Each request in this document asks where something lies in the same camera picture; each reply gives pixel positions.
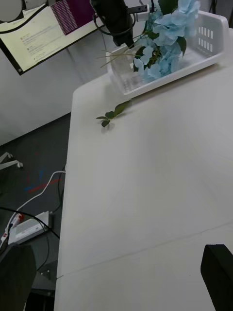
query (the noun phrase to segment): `table surface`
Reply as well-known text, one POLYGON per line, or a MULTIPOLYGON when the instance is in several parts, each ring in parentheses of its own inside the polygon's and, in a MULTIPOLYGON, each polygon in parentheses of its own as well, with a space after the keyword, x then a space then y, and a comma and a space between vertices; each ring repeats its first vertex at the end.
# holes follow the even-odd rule
POLYGON ((233 252, 233 61, 132 100, 108 75, 73 97, 55 310, 213 311, 207 243, 233 252))

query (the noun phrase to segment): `white stand leg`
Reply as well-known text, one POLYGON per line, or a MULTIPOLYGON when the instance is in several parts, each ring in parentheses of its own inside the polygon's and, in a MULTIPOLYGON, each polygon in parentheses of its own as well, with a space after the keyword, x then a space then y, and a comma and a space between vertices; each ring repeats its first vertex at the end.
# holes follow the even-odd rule
POLYGON ((17 160, 14 160, 14 161, 10 161, 10 162, 6 162, 6 163, 2 163, 2 161, 8 157, 9 159, 12 158, 13 156, 8 153, 8 152, 5 152, 2 156, 0 156, 0 170, 3 170, 5 169, 6 167, 9 167, 9 166, 12 166, 12 165, 17 165, 18 168, 20 167, 23 167, 23 163, 17 161, 17 160))
POLYGON ((8 157, 8 158, 10 159, 10 158, 12 158, 13 156, 12 156, 10 153, 5 152, 3 155, 0 156, 0 163, 2 163, 2 161, 3 161, 6 157, 8 157))

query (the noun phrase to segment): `monitor screen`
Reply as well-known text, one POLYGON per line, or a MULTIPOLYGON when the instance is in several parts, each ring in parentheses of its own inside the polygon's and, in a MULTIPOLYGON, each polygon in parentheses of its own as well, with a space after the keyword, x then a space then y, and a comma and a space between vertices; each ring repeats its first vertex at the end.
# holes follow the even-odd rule
MULTIPOLYGON (((19 30, 0 35, 0 48, 19 74, 96 30, 89 0, 79 0, 78 3, 69 0, 68 6, 67 0, 59 1, 52 7, 46 7, 19 30)), ((0 24, 0 31, 17 27, 37 10, 25 11, 23 19, 0 24)))

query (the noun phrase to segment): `floor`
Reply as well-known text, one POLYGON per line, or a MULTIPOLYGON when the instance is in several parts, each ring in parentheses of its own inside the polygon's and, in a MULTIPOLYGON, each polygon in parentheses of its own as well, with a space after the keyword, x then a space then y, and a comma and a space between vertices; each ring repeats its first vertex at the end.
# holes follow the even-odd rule
MULTIPOLYGON (((0 206, 16 209, 31 197, 39 194, 54 171, 60 171, 66 164, 70 114, 65 115, 20 138, 0 146, 0 155, 12 153, 24 164, 23 169, 16 166, 0 171, 0 206)), ((59 206, 58 174, 45 193, 26 205, 22 211, 38 215, 43 211, 53 211, 59 206)), ((64 187, 65 175, 61 176, 60 189, 64 187)), ((0 210, 0 235, 4 232, 11 212, 0 210)), ((53 230, 60 234, 62 209, 52 216, 53 230)), ((50 254, 47 264, 53 263, 53 277, 56 274, 58 259, 58 239, 51 233, 37 236, 30 240, 37 268, 44 262, 49 238, 50 254)))

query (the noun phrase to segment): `power strip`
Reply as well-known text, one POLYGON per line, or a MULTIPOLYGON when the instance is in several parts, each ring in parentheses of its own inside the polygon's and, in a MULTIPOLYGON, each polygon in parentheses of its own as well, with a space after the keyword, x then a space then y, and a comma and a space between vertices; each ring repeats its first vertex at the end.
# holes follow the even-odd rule
MULTIPOLYGON (((46 225, 50 225, 50 212, 46 211, 39 215, 37 218, 42 220, 46 225)), ((29 219, 24 221, 21 224, 18 224, 10 231, 10 237, 8 244, 17 243, 21 244, 29 239, 34 238, 35 236, 44 233, 48 228, 43 224, 39 223, 35 219, 29 219)))

